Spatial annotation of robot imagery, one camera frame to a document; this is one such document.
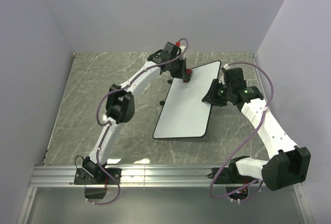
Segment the red whiteboard eraser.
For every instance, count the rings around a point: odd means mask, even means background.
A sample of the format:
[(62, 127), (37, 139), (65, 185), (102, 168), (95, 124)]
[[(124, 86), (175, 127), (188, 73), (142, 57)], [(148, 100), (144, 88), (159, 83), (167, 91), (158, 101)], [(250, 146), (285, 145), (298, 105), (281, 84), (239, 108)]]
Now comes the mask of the red whiteboard eraser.
[(192, 70), (191, 69), (186, 69), (186, 72), (183, 75), (183, 81), (185, 83), (190, 82), (191, 80), (191, 75), (192, 75)]

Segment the white whiteboard black frame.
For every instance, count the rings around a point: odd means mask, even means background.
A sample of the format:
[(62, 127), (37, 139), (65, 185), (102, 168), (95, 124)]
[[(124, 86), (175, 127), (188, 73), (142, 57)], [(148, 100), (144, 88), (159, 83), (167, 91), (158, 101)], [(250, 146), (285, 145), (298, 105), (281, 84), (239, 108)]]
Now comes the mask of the white whiteboard black frame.
[(219, 77), (220, 68), (221, 61), (214, 61), (192, 68), (187, 83), (173, 79), (153, 133), (154, 139), (202, 138), (206, 135), (212, 105), (202, 99), (212, 81)]

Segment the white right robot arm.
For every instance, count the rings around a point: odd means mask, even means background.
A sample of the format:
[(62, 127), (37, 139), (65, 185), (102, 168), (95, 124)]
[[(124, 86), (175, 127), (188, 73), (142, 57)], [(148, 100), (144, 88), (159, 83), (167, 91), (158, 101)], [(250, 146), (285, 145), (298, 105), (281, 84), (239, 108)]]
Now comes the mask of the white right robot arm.
[(214, 185), (224, 172), (231, 181), (240, 183), (250, 177), (253, 182), (261, 181), (271, 191), (302, 183), (306, 180), (311, 153), (299, 147), (283, 130), (269, 108), (269, 101), (255, 86), (248, 86), (243, 70), (229, 64), (222, 68), (221, 79), (214, 79), (202, 101), (224, 107), (229, 102), (254, 127), (253, 133), (242, 142), (245, 145), (253, 136), (262, 140), (269, 160), (253, 159), (249, 156), (235, 157), (238, 146), (212, 177)]

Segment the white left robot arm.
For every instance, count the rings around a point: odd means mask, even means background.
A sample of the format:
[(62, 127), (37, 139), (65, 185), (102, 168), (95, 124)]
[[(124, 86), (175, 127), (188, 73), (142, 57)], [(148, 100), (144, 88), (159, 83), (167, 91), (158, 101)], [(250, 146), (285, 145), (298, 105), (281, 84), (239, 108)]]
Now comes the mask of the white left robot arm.
[(152, 53), (144, 65), (128, 80), (120, 85), (113, 84), (100, 103), (106, 102), (106, 120), (99, 118), (101, 104), (97, 107), (96, 121), (103, 127), (100, 137), (84, 158), (82, 168), (93, 184), (103, 181), (107, 153), (110, 151), (119, 131), (135, 114), (135, 98), (138, 97), (152, 80), (162, 73), (169, 72), (171, 77), (189, 82), (192, 70), (186, 66), (184, 54), (188, 49), (188, 40), (181, 38), (176, 43), (167, 42), (163, 49)]

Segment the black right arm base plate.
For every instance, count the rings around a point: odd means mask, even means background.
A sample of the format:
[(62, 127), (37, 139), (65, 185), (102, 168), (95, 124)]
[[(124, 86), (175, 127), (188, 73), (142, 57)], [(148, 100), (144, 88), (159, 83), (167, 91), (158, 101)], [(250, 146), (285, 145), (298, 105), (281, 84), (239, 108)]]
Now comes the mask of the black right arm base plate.
[(254, 178), (250, 176), (242, 176), (239, 174), (236, 167), (225, 167), (220, 175), (216, 178), (215, 184), (248, 184), (253, 182)]

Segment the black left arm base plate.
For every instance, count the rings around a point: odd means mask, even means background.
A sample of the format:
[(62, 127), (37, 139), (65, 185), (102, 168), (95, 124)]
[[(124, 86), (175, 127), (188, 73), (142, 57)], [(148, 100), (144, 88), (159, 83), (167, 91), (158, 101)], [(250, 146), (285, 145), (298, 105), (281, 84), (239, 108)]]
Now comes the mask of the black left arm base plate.
[(113, 177), (116, 181), (110, 179), (102, 170), (99, 170), (96, 177), (93, 177), (83, 168), (77, 168), (74, 177), (74, 185), (115, 185), (121, 180), (122, 170), (120, 168), (105, 168), (105, 170)]

